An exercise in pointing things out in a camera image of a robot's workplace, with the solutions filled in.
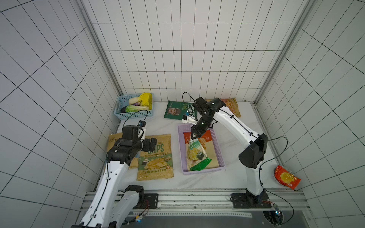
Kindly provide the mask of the cream red cassava chips bag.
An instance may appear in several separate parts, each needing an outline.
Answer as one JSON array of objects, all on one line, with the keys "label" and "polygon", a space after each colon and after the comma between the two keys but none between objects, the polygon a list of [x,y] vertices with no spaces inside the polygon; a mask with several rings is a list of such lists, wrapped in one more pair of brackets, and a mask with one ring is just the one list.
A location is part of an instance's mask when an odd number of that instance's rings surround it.
[{"label": "cream red cassava chips bag", "polygon": [[[184,139],[185,139],[185,147],[186,147],[186,153],[187,153],[188,143],[189,143],[189,140],[191,139],[191,132],[185,132],[185,133],[183,133],[183,135],[184,135]],[[217,159],[211,131],[207,130],[201,138],[205,139],[206,152],[207,152],[208,157],[212,160],[204,170],[218,168],[219,162]]]}]

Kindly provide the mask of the green white cassava chips bag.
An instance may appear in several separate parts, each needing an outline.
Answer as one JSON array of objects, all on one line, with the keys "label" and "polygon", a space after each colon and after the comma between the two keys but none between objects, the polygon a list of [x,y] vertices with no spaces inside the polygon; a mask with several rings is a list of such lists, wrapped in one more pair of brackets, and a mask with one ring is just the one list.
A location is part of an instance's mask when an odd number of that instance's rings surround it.
[{"label": "green white cassava chips bag", "polygon": [[188,171],[202,171],[212,161],[207,155],[203,138],[189,140],[186,157]]}]

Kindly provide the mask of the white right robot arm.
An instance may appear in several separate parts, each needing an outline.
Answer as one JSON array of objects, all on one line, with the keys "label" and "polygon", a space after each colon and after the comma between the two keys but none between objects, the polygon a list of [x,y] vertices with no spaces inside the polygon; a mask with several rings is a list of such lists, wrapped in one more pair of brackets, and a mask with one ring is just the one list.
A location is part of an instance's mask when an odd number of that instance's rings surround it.
[{"label": "white right robot arm", "polygon": [[184,123],[193,124],[191,138],[200,138],[214,124],[220,123],[226,127],[241,143],[243,151],[239,154],[239,161],[246,167],[248,198],[259,202],[265,194],[260,181],[260,165],[264,161],[268,137],[258,134],[239,120],[226,104],[219,98],[209,102],[202,97],[196,99],[193,106],[201,115],[200,119],[184,115]]}]

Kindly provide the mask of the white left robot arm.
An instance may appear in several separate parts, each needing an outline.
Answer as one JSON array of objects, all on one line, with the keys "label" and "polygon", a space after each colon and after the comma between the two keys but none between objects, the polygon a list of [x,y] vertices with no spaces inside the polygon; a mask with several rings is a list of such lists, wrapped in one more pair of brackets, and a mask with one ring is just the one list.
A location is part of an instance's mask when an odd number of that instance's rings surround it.
[{"label": "white left robot arm", "polygon": [[146,212],[150,208],[144,188],[138,185],[128,186],[122,191],[122,198],[116,201],[120,182],[135,156],[139,152],[155,150],[157,140],[145,137],[145,127],[146,122],[142,120],[137,125],[123,126],[122,137],[107,153],[98,189],[78,228],[119,228],[141,218],[142,215],[138,214],[130,221],[126,220],[133,209]]}]

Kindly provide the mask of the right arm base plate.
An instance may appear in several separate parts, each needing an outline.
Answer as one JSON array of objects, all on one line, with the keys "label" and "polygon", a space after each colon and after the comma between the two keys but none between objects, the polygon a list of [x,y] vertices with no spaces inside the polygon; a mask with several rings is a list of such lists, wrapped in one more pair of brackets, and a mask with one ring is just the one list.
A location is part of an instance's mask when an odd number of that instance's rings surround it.
[{"label": "right arm base plate", "polygon": [[251,193],[232,193],[230,201],[234,209],[271,209],[272,204],[268,202],[267,194],[264,194],[261,201]]}]

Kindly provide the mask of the sour cream onion chips bag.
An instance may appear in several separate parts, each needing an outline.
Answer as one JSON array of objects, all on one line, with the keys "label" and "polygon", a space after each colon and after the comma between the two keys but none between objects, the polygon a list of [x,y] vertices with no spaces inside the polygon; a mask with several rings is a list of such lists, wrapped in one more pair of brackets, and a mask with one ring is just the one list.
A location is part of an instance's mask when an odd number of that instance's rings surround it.
[{"label": "sour cream onion chips bag", "polygon": [[171,135],[153,135],[146,139],[157,140],[155,150],[139,154],[137,181],[169,179],[174,177]]}]

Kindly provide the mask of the sea salt chips bag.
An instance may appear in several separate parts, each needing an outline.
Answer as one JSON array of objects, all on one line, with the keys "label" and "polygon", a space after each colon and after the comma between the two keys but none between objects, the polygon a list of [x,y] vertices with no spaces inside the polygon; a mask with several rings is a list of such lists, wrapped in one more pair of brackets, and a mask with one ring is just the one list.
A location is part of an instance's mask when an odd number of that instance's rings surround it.
[{"label": "sea salt chips bag", "polygon": [[[106,151],[109,152],[112,149],[112,147],[115,145],[115,142],[118,139],[122,138],[122,136],[123,136],[123,133],[116,133],[116,134],[110,135],[108,138],[108,144],[107,144]],[[139,156],[140,156],[140,153],[137,153],[135,158],[132,159],[129,169],[135,169],[135,168],[139,167]]]}]

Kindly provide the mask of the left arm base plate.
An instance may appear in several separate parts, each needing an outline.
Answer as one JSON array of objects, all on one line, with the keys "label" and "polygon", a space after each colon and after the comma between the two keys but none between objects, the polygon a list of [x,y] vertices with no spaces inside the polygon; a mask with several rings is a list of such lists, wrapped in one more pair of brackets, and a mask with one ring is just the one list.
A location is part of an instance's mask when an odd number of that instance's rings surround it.
[{"label": "left arm base plate", "polygon": [[148,193],[139,195],[138,204],[134,207],[134,209],[156,209],[158,204],[158,197],[157,193]]}]

